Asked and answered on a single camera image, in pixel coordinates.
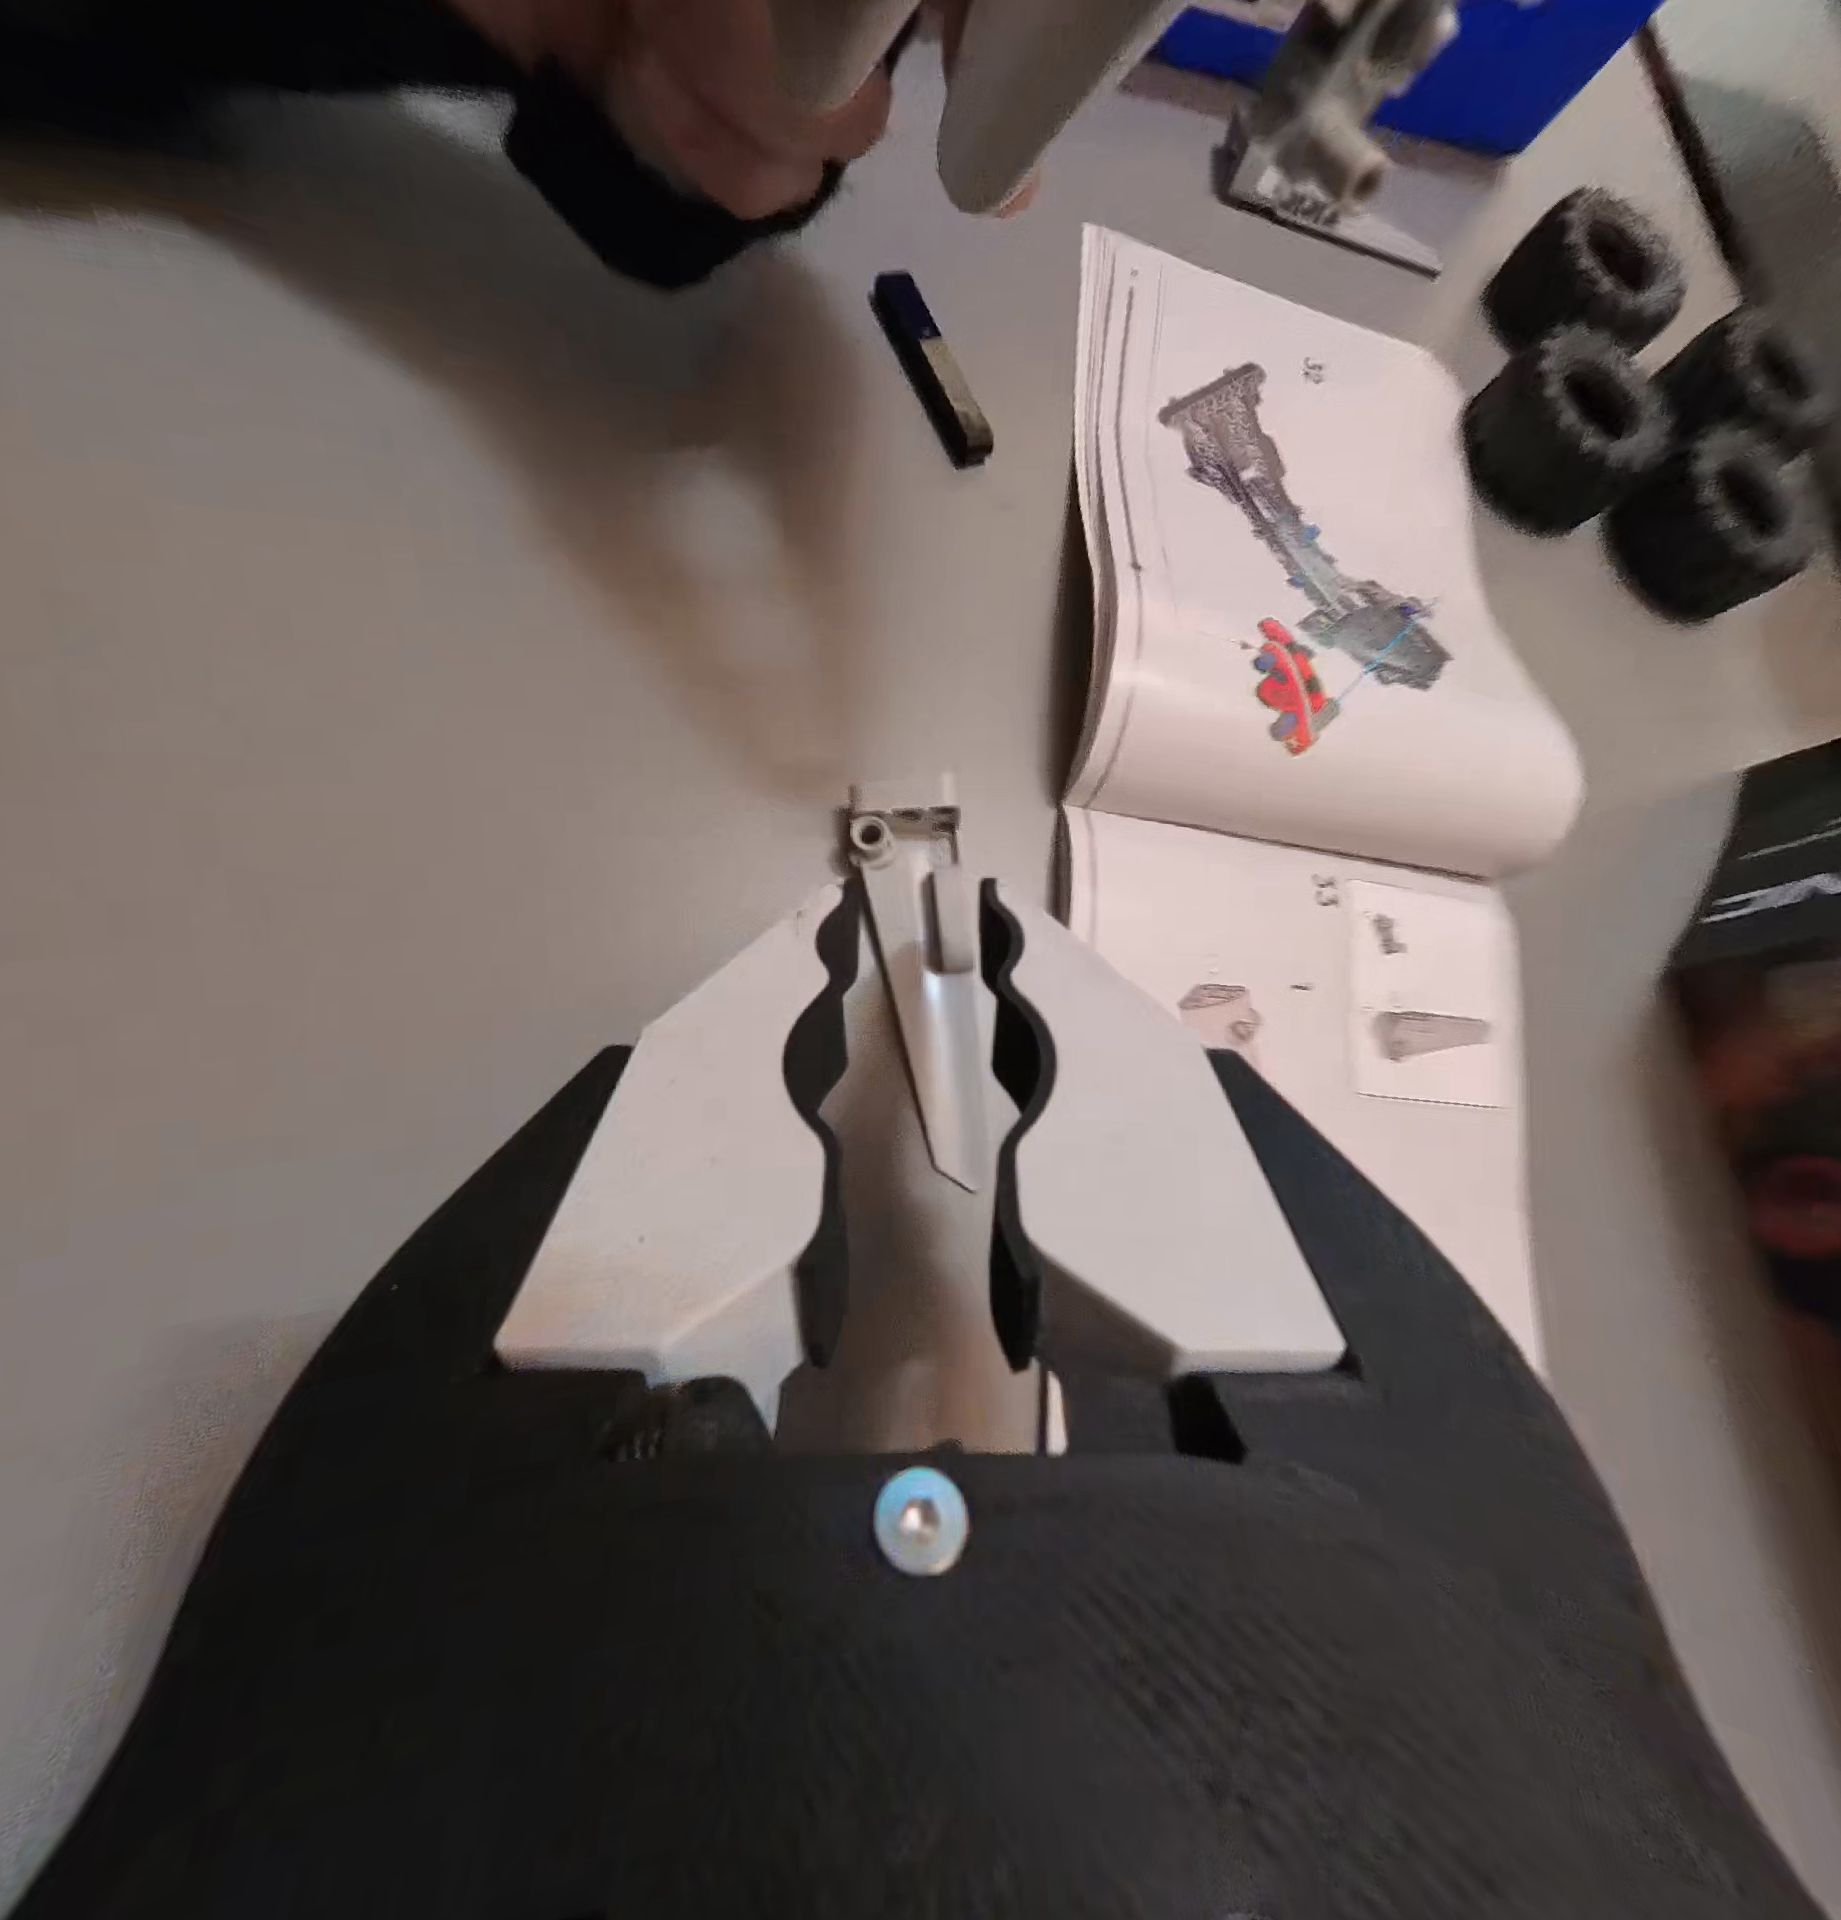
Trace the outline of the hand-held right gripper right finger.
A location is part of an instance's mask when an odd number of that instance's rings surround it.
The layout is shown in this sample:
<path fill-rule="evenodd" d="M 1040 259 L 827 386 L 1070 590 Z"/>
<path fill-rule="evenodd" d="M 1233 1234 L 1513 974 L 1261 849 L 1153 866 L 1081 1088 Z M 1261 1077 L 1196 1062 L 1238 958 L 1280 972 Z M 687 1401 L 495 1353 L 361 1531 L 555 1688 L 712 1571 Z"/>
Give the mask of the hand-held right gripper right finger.
<path fill-rule="evenodd" d="M 1040 1453 L 1060 1385 L 1316 1377 L 1347 1338 L 1228 1100 L 1240 1066 L 1014 896 L 977 887 L 988 1125 L 982 1453 Z"/>

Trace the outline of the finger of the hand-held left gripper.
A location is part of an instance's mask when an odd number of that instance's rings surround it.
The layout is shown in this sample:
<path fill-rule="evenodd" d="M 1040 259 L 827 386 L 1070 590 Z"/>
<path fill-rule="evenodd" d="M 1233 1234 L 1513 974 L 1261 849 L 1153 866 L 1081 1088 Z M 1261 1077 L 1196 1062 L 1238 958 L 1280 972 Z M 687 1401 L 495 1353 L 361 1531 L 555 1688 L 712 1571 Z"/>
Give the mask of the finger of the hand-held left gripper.
<path fill-rule="evenodd" d="M 1653 42 L 1729 266 L 1834 399 L 1812 462 L 1841 540 L 1841 2 L 1669 2 Z"/>

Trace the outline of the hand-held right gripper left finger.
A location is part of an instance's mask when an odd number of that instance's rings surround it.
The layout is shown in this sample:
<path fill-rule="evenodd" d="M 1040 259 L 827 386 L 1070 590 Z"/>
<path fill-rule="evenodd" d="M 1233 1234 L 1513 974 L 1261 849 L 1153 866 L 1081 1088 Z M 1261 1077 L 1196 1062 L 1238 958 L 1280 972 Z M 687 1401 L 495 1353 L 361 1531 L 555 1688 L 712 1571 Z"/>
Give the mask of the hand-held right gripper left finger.
<path fill-rule="evenodd" d="M 735 1380 L 776 1427 L 838 1347 L 859 899 L 825 883 L 649 1021 L 495 1335 L 509 1369 Z"/>

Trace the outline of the grey wedge toy brick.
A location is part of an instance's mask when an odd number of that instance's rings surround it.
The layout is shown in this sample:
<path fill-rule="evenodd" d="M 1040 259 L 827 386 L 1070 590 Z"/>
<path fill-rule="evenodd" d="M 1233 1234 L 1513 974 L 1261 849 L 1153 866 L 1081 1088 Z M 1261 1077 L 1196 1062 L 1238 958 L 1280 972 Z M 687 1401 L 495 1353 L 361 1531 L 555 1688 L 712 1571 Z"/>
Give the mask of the grey wedge toy brick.
<path fill-rule="evenodd" d="M 858 782 L 845 806 L 845 850 L 863 893 L 933 1166 L 955 1186 L 979 1191 L 994 1158 L 988 987 L 960 825 L 949 773 Z"/>

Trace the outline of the person's left forearm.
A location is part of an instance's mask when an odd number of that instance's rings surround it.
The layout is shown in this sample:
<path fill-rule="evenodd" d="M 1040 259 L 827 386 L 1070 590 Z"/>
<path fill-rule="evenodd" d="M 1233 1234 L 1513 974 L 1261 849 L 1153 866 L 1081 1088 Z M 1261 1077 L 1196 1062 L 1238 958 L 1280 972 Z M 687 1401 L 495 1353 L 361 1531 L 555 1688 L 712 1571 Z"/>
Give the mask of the person's left forearm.
<path fill-rule="evenodd" d="M 707 280 L 807 227 L 847 166 L 787 213 L 742 220 L 669 183 L 548 57 L 555 3 L 0 2 L 0 133 L 150 141 L 232 93 L 503 92 L 514 170 L 614 272 L 656 288 Z"/>

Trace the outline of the grey desk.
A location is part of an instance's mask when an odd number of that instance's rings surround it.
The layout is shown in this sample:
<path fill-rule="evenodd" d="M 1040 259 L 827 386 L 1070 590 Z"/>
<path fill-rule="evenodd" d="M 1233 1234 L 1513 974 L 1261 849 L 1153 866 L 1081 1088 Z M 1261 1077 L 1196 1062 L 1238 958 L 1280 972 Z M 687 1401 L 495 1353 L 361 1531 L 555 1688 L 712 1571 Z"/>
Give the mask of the grey desk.
<path fill-rule="evenodd" d="M 598 1050 L 825 875 L 853 773 L 951 765 L 1044 875 L 1078 219 L 1218 266 L 1206 125 L 1075 131 L 1021 237 L 893 156 L 703 300 L 610 280 L 387 104 L 251 107 L 245 166 L 0 154 L 0 1916 L 143 1725 L 262 1440 L 275 1610 L 155 1796 L 143 1916 L 619 1916 L 643 1840 L 733 1916 L 1162 1889 L 1132 1731 L 1053 1628 L 1113 1553 L 1203 1561 L 1243 1463 L 949 1453 L 972 1539 L 875 1543 L 893 1463 L 590 1463 L 486 1547 L 451 1391 L 314 1355 L 380 1269 L 426 1338 L 478 1169 L 555 1175 Z M 942 451 L 875 310 L 911 274 L 994 435 Z"/>

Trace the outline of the person's left hand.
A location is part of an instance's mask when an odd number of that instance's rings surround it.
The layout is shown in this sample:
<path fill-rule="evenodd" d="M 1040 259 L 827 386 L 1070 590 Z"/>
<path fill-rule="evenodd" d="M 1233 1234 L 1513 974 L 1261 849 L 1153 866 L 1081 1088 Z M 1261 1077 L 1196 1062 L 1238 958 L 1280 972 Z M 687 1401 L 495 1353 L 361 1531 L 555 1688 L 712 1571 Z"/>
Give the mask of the person's left hand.
<path fill-rule="evenodd" d="M 545 49 L 626 147 L 742 220 L 810 203 L 831 168 L 865 156 L 892 110 L 885 64 L 838 107 L 788 96 L 770 6 L 758 2 L 570 2 Z"/>

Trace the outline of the black toy tyre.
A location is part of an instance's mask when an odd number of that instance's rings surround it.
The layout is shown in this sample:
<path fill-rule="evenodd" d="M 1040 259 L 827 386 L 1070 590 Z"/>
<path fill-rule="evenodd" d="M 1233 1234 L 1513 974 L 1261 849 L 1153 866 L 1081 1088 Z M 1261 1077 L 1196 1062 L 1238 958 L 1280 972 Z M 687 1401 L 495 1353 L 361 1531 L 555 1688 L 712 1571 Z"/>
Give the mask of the black toy tyre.
<path fill-rule="evenodd" d="M 1771 438 L 1712 426 L 1616 499 L 1600 538 L 1643 606 L 1696 626 L 1794 578 L 1819 546 L 1821 520 L 1808 484 Z"/>
<path fill-rule="evenodd" d="M 1624 342 L 1568 324 L 1509 355 L 1466 403 L 1459 436 L 1486 508 L 1521 531 L 1562 535 L 1659 467 L 1674 423 Z"/>
<path fill-rule="evenodd" d="M 1509 350 L 1567 326 L 1639 349 L 1665 332 L 1685 297 L 1685 267 L 1663 229 L 1624 196 L 1584 186 L 1519 237 L 1488 280 L 1481 308 Z"/>
<path fill-rule="evenodd" d="M 1653 386 L 1680 436 L 1744 428 L 1787 459 L 1815 448 L 1832 415 L 1818 365 L 1753 303 L 1696 334 Z"/>

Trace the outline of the grey toy brick assembly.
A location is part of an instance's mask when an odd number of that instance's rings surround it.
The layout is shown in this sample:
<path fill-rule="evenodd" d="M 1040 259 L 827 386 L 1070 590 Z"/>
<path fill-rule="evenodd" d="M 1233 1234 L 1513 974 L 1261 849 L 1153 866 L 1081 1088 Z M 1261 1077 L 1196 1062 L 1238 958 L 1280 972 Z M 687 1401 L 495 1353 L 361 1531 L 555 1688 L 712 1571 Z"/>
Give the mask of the grey toy brick assembly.
<path fill-rule="evenodd" d="M 1250 104 L 1228 119 L 1224 203 L 1424 279 L 1440 254 L 1373 201 L 1388 156 L 1371 123 L 1458 36 L 1448 2 L 1312 2 L 1293 17 Z"/>

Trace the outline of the black and blue toy brick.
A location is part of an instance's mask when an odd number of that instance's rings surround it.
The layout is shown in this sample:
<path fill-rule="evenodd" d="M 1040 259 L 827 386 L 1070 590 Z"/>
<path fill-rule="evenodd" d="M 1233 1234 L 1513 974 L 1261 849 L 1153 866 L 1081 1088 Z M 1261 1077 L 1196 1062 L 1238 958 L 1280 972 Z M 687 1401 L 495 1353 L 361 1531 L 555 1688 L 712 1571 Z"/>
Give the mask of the black and blue toy brick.
<path fill-rule="evenodd" d="M 915 279 L 904 269 L 879 274 L 869 306 L 942 451 L 960 468 L 986 464 L 992 426 Z"/>

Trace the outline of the blue plastic bin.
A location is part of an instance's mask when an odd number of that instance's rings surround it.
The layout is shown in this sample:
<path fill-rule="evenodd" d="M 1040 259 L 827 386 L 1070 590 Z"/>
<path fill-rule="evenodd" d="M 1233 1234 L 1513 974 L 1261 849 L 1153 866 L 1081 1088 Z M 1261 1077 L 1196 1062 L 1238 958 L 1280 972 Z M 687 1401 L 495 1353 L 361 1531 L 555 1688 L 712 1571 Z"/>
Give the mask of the blue plastic bin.
<path fill-rule="evenodd" d="M 1616 51 L 1654 2 L 1464 2 L 1458 36 L 1387 101 L 1375 125 L 1474 156 L 1518 156 Z M 1298 3 L 1193 3 L 1151 47 L 1176 70 L 1256 86 Z"/>

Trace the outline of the open instruction booklet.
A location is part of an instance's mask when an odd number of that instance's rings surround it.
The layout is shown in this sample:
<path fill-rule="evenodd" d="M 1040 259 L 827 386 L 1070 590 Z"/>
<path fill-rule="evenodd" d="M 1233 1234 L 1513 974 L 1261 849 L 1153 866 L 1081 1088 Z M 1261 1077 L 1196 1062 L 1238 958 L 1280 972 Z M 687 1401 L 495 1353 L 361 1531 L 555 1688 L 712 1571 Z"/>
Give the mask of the open instruction booklet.
<path fill-rule="evenodd" d="M 1542 1367 L 1503 885 L 1584 796 L 1432 353 L 1087 225 L 1075 933 L 1236 1051 Z"/>

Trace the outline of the black toy set box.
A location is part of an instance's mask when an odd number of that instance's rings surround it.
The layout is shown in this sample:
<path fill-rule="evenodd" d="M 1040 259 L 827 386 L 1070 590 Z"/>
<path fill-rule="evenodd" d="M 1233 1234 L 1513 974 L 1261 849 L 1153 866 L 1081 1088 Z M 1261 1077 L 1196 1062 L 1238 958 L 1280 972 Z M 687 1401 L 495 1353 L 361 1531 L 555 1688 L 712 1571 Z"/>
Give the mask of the black toy set box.
<path fill-rule="evenodd" d="M 1841 1338 L 1841 737 L 1743 778 L 1667 984 L 1773 1289 Z"/>

